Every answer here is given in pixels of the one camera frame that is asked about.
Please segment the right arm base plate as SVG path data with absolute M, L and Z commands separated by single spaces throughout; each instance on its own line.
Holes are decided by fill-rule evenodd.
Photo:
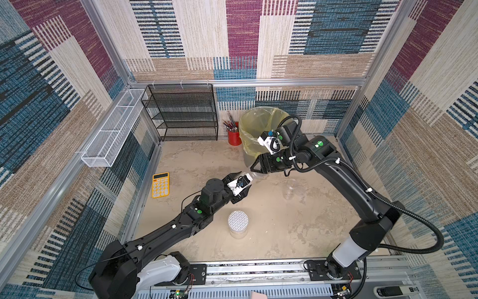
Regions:
M 361 279 L 362 274 L 356 262 L 343 267 L 328 260 L 306 260 L 304 269 L 308 272 L 311 281 Z

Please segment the bin with yellow bag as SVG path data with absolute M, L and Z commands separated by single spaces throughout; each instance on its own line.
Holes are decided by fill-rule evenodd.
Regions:
M 243 157 L 250 167 L 257 157 L 269 151 L 259 144 L 258 138 L 266 131 L 275 130 L 289 114 L 279 108 L 256 107 L 245 112 L 239 121 L 239 133 L 243 145 Z

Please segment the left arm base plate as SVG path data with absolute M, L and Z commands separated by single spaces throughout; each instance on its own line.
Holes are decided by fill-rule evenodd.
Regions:
M 181 270 L 178 277 L 171 282 L 156 284 L 156 287 L 186 287 L 190 284 L 205 285 L 207 264 L 191 264 L 186 270 Z

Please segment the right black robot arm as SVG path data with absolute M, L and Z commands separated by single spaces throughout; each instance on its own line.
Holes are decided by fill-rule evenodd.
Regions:
M 376 249 L 391 249 L 409 254 L 431 254 L 442 249 L 444 236 L 429 220 L 407 210 L 402 203 L 391 202 L 374 190 L 360 174 L 343 160 L 336 147 L 323 136 L 308 139 L 301 131 L 302 120 L 296 115 L 284 118 L 275 130 L 264 131 L 258 142 L 267 153 L 256 159 L 259 173 L 299 173 L 315 171 L 328 180 L 351 204 L 360 221 L 348 238 L 339 244 L 324 263 L 332 280 L 339 280 L 356 260 L 365 260 Z M 424 249 L 412 249 L 384 244 L 382 240 L 402 215 L 428 227 L 436 236 L 436 243 Z

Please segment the clear plastic jar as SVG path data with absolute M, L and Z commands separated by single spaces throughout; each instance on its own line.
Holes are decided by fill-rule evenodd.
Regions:
M 251 181 L 252 184 L 262 182 L 268 177 L 267 174 L 258 173 L 258 172 L 254 172 L 254 171 L 249 171 L 248 173 L 250 175 L 250 178 L 252 179 L 252 181 Z

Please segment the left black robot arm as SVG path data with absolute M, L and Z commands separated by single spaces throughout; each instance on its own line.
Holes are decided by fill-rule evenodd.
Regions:
M 130 299 L 141 287 L 186 278 L 187 259 L 179 252 L 165 257 L 162 253 L 205 229 L 224 205 L 246 198 L 253 182 L 252 175 L 245 172 L 209 179 L 167 224 L 124 244 L 118 240 L 109 243 L 88 278 L 95 295 L 100 299 Z

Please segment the small jar with rice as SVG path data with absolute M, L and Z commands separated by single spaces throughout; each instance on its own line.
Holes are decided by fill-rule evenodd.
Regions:
M 298 190 L 298 182 L 295 179 L 288 179 L 283 184 L 283 197 L 286 200 L 291 200 L 295 196 L 295 192 Z

